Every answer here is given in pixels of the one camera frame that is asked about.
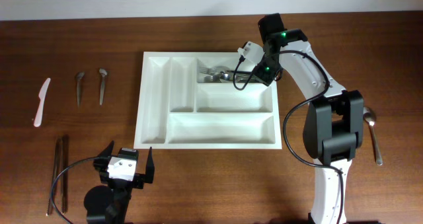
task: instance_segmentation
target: cutlery tray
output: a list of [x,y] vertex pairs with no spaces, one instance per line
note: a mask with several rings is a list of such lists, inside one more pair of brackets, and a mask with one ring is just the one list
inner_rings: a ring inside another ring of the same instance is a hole
[[[234,70],[238,60],[238,53],[144,52],[134,149],[281,149],[275,83],[238,91],[232,82],[205,83],[198,72]],[[239,70],[253,67],[244,61]]]

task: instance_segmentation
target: wooden surface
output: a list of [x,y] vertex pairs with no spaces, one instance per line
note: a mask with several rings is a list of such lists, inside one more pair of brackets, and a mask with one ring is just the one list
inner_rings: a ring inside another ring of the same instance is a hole
[[[97,155],[111,140],[132,147],[143,52],[236,52],[260,42],[261,16],[0,22],[0,223],[58,223],[46,217],[54,141],[69,134],[69,162]],[[369,130],[347,180],[349,221],[423,219],[423,12],[283,15],[301,28],[321,63],[377,115],[384,165],[373,160]],[[99,67],[110,72],[98,105]],[[74,76],[85,71],[78,109]],[[33,118],[44,80],[40,128]],[[281,121],[303,100],[286,73],[278,83]],[[288,133],[303,157],[305,109]],[[144,172],[146,150],[138,172]],[[154,184],[134,190],[134,223],[266,223],[305,219],[314,171],[288,150],[154,150]],[[91,164],[69,173],[68,218],[84,223],[86,192],[99,185]]]

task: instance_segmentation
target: knife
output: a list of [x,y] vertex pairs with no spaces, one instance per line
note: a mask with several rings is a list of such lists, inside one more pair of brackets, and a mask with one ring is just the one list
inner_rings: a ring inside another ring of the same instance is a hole
[[46,79],[46,82],[41,87],[40,93],[38,94],[38,97],[40,98],[40,105],[38,105],[37,115],[35,115],[34,120],[34,127],[41,126],[41,120],[42,120],[42,110],[44,108],[44,100],[46,99],[46,93],[48,85],[50,84],[50,78]]

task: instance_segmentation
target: spoon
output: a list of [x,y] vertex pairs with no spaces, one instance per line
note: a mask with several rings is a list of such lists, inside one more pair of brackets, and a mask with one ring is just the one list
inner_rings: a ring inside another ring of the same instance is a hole
[[75,78],[77,80],[77,104],[81,105],[81,79],[84,77],[85,72],[79,72]]
[[377,165],[383,165],[381,151],[376,139],[374,125],[376,123],[376,114],[368,107],[363,109],[363,119],[369,124],[371,139],[373,140],[373,150],[375,153],[375,160]]
[[[236,75],[235,76],[235,82],[236,83],[246,83],[250,75]],[[220,82],[222,83],[232,83],[233,82],[233,73],[224,73],[220,75]],[[249,83],[257,83],[257,81],[253,78],[250,79]]]
[[103,97],[104,97],[104,87],[106,86],[106,78],[107,71],[105,69],[100,69],[98,72],[101,74],[101,88],[100,88],[100,106],[103,104]]

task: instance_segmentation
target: silverware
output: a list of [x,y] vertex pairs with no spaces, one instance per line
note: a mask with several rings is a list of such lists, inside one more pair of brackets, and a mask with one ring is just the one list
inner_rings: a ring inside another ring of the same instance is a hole
[[[206,75],[215,75],[218,73],[233,73],[234,71],[226,66],[215,66],[215,67],[199,67],[198,72],[206,74]],[[251,72],[247,71],[237,71],[238,74],[250,75]]]
[[207,75],[204,77],[205,83],[220,83],[220,75]]
[[53,211],[53,205],[52,205],[52,201],[50,199],[50,191],[51,191],[51,187],[54,183],[54,180],[56,179],[56,177],[59,175],[59,166],[60,166],[60,153],[61,153],[61,146],[62,146],[62,140],[61,138],[58,138],[56,140],[56,148],[54,149],[54,164],[53,164],[53,175],[52,175],[52,183],[50,185],[50,188],[48,189],[48,207],[47,207],[47,213],[46,216],[50,216],[52,214]]
[[[64,135],[62,137],[62,147],[61,147],[61,170],[67,168],[67,162],[69,157],[69,136]],[[61,212],[62,214],[67,211],[67,173],[64,173],[61,178]]]
[[75,78],[77,80],[77,104],[78,107],[81,105],[81,79],[84,77],[85,72],[79,72]]
[[99,72],[101,74],[100,105],[102,105],[104,97],[104,87],[106,86],[107,71],[105,69],[100,69]]
[[375,160],[377,165],[383,165],[382,154],[379,149],[379,144],[376,139],[374,126],[376,123],[376,114],[368,107],[363,109],[363,119],[369,124],[371,139],[373,140],[373,151],[375,153]]
[[[236,83],[245,83],[250,75],[236,75],[235,82]],[[222,83],[232,83],[233,82],[233,73],[224,73],[220,75],[220,82]],[[257,83],[258,81],[254,78],[250,79],[249,83]]]

